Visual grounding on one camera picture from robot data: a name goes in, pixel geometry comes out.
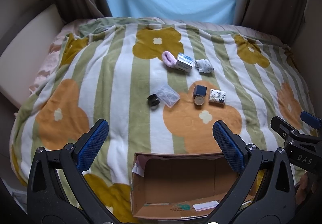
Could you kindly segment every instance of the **clear plastic container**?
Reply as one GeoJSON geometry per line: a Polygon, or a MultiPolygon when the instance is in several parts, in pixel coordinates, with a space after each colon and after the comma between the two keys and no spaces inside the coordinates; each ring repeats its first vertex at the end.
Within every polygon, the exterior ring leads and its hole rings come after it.
{"type": "Polygon", "coordinates": [[[168,84],[164,84],[156,92],[158,98],[162,100],[169,108],[172,108],[174,104],[180,99],[180,95],[171,88],[168,84]]]}

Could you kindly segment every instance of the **small white box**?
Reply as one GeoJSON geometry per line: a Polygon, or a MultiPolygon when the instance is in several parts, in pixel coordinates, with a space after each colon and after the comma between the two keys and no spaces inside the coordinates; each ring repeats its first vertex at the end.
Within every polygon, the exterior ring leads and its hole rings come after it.
{"type": "Polygon", "coordinates": [[[210,89],[209,102],[226,103],[226,91],[220,91],[217,89],[210,89]]]}
{"type": "Polygon", "coordinates": [[[190,70],[192,69],[193,65],[193,59],[189,56],[186,56],[182,53],[178,54],[177,57],[177,62],[175,64],[175,68],[185,71],[185,72],[190,72],[190,70]]]}

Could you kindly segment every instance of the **blue gripper pad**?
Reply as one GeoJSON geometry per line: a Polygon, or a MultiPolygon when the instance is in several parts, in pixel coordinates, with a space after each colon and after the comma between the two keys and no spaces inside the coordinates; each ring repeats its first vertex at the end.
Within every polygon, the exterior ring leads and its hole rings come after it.
{"type": "Polygon", "coordinates": [[[108,131],[108,123],[107,121],[103,120],[79,151],[77,156],[77,169],[81,173],[85,170],[89,170],[97,153],[101,149],[105,139],[108,136],[108,131]]]}
{"type": "Polygon", "coordinates": [[[243,153],[231,139],[226,129],[224,129],[224,127],[218,121],[214,123],[213,136],[232,170],[242,173],[245,168],[243,153]]]}
{"type": "Polygon", "coordinates": [[[301,112],[300,118],[303,122],[316,130],[321,128],[321,120],[306,111],[301,112]]]}

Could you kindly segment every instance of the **black lid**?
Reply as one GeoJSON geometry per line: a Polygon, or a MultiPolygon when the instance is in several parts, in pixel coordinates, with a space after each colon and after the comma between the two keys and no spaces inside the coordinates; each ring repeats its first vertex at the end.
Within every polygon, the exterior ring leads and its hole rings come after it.
{"type": "Polygon", "coordinates": [[[156,106],[160,103],[158,96],[156,94],[152,94],[148,96],[148,104],[150,107],[156,106]]]}

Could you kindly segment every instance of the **blanket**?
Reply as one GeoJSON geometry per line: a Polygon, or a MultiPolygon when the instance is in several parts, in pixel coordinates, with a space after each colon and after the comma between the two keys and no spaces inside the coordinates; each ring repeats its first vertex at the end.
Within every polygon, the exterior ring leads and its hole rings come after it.
{"type": "MultiPolygon", "coordinates": [[[[279,116],[301,133],[314,132],[300,120],[313,114],[308,89],[294,68],[289,48],[232,31],[209,31],[178,23],[102,18],[65,37],[56,70],[20,108],[11,134],[11,161],[27,182],[40,146],[61,149],[99,119],[109,136],[83,175],[106,207],[122,222],[137,222],[130,209],[135,152],[209,153],[220,149],[212,126],[223,120],[233,133],[260,149],[275,151],[283,139],[270,127],[279,116]],[[161,54],[184,53],[207,59],[212,73],[169,68],[161,54]],[[168,84],[180,95],[169,108],[150,109],[147,97],[168,84]],[[201,107],[195,85],[207,87],[201,107]],[[208,103],[210,89],[226,92],[225,105],[208,103]]],[[[295,181],[303,171],[292,165],[295,181]]],[[[79,206],[63,172],[59,176],[70,202],[79,206]]]]}

